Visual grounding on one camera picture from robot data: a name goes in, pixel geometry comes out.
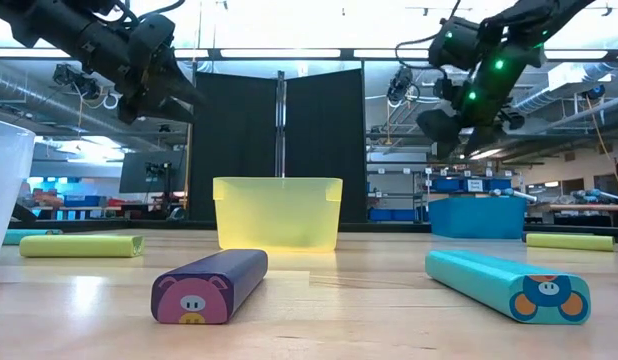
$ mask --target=black backdrop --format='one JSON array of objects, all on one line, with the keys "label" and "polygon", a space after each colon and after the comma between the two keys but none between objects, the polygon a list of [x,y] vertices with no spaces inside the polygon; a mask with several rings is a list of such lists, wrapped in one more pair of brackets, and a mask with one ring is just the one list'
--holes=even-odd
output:
[{"label": "black backdrop", "polygon": [[343,179],[340,222],[367,221],[362,70],[287,82],[285,175]]},{"label": "black backdrop", "polygon": [[192,220],[215,221],[213,178],[275,175],[276,80],[198,73],[189,178]]}]

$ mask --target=blue bin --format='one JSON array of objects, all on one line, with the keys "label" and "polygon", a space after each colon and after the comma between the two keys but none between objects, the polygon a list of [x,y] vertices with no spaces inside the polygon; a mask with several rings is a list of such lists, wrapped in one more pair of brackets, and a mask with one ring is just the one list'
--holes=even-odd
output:
[{"label": "blue bin", "polygon": [[460,179],[434,179],[431,183],[431,190],[435,192],[448,193],[462,189]]},{"label": "blue bin", "polygon": [[369,210],[369,220],[371,221],[391,221],[391,210],[371,209]]},{"label": "blue bin", "polygon": [[485,183],[486,191],[511,189],[511,179],[489,179]]},{"label": "blue bin", "polygon": [[449,198],[429,204],[431,232],[465,239],[521,239],[527,202],[520,198]]},{"label": "blue bin", "polygon": [[65,207],[87,207],[101,206],[100,199],[102,196],[96,195],[65,195]]},{"label": "blue bin", "polygon": [[415,221],[416,212],[413,209],[395,209],[392,210],[393,221]]}]

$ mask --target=table surface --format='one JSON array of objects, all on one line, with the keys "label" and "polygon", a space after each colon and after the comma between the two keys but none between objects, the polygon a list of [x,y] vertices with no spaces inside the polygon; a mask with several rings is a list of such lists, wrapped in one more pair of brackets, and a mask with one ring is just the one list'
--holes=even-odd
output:
[{"label": "table surface", "polygon": [[[230,324],[161,325],[161,273],[217,251],[214,232],[145,235],[134,259],[0,253],[0,359],[618,359],[618,251],[527,249],[518,241],[341,234],[328,254],[270,254]],[[463,248],[574,272],[589,283],[583,326],[534,326],[431,280],[431,249]]]},{"label": "table surface", "polygon": [[538,204],[529,206],[529,211],[618,211],[618,205],[606,204]]}]

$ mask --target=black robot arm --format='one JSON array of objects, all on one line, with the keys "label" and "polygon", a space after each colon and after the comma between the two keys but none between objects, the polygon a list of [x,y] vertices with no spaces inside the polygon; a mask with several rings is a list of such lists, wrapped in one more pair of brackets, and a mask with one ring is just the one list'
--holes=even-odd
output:
[{"label": "black robot arm", "polygon": [[442,145],[438,149],[445,149],[439,157],[453,152],[462,128],[474,128],[465,156],[505,135],[494,119],[510,101],[509,93],[523,70],[527,65],[540,67],[546,60],[543,44],[593,1],[519,0],[480,24],[455,16],[443,19],[429,48],[429,63],[435,68],[452,65],[469,75],[459,86],[446,77],[436,84],[455,116],[430,110],[418,117],[424,134]]},{"label": "black robot arm", "polygon": [[[118,21],[95,15],[115,6],[124,13]],[[160,14],[138,20],[120,0],[0,0],[0,18],[25,47],[44,39],[80,61],[85,72],[111,80],[123,95],[118,117],[125,123],[140,116],[191,123],[193,116],[177,100],[204,105],[176,63],[175,24]]]}]

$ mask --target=ceiling duct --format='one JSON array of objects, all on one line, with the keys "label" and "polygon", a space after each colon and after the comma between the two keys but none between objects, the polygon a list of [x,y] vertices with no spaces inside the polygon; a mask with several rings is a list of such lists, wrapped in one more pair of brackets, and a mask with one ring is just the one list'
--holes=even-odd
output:
[{"label": "ceiling duct", "polygon": [[[58,122],[75,124],[80,115],[80,103],[75,98],[48,89],[39,82],[22,76],[16,70],[0,63],[0,99],[9,99],[13,106],[18,106],[30,112],[40,112]],[[22,103],[15,104],[13,99],[23,99]],[[129,126],[112,117],[105,110],[82,109],[83,127],[87,130],[112,131],[124,133],[130,130]],[[142,150],[162,150],[154,143],[134,137],[115,139],[130,148]]]},{"label": "ceiling duct", "polygon": [[[618,49],[618,40],[607,47]],[[514,98],[513,108],[531,114],[562,98],[591,90],[603,83],[601,79],[614,70],[618,70],[618,62],[560,64],[548,72],[547,81]]]}]

